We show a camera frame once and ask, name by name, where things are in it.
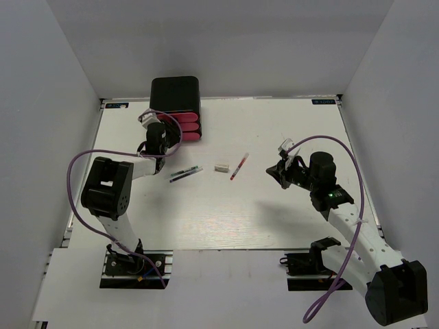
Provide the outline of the pink top drawer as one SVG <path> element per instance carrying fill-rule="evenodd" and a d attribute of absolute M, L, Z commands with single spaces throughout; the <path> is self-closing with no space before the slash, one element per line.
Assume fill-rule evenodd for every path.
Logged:
<path fill-rule="evenodd" d="M 194 112 L 171 113 L 170 116 L 179 123 L 195 123 L 199 119 L 198 114 Z"/>

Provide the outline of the white eraser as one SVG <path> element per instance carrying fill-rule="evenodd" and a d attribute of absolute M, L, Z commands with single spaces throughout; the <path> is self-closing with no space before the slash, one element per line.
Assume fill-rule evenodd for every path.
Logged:
<path fill-rule="evenodd" d="M 228 173 L 229 172 L 229 166 L 227 164 L 216 164 L 214 166 L 214 170 L 222 173 Z"/>

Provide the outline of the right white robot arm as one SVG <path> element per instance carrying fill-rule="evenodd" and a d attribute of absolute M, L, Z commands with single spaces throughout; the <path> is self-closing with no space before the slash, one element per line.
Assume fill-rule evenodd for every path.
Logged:
<path fill-rule="evenodd" d="M 309 263 L 314 271 L 340 274 L 382 326 L 427 312 L 426 269 L 417 260 L 405 260 L 360 218 L 353 198 L 337 183 L 331 154 L 313 153 L 308 166 L 300 156 L 283 156 L 266 173 L 282 188 L 294 184 L 309 191 L 313 207 L 350 244 L 342 247 L 332 237 L 313 242 Z"/>

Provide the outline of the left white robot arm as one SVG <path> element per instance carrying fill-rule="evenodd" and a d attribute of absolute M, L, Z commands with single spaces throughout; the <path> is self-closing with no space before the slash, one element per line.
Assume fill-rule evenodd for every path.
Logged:
<path fill-rule="evenodd" d="M 81 205 L 96 217 L 110 237 L 112 249 L 123 254 L 121 265 L 129 273 L 140 272 L 145 265 L 141 241 L 128 219 L 132 181 L 158 174 L 169 150 L 182 140 L 182 132 L 172 119 L 152 117 L 142 126 L 143 141 L 133 158 L 124 160 L 98 156 L 94 159 L 81 194 Z"/>

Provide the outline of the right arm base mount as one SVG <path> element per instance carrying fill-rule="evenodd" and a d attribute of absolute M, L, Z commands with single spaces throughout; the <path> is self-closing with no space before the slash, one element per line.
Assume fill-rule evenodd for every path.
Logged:
<path fill-rule="evenodd" d="M 327 237 L 314 241 L 305 251 L 286 252 L 279 259 L 287 274 L 287 290 L 291 292 L 327 291 L 336 273 L 323 265 L 322 253 L 341 243 Z"/>

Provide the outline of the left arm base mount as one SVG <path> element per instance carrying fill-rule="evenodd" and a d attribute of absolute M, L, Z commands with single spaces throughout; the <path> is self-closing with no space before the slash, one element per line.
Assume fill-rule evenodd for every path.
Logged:
<path fill-rule="evenodd" d="M 158 269 L 165 283 L 162 284 L 156 270 L 144 258 L 116 252 L 111 244 L 106 249 L 99 283 L 101 289 L 162 290 L 168 284 L 174 255 L 172 251 L 143 251 Z"/>

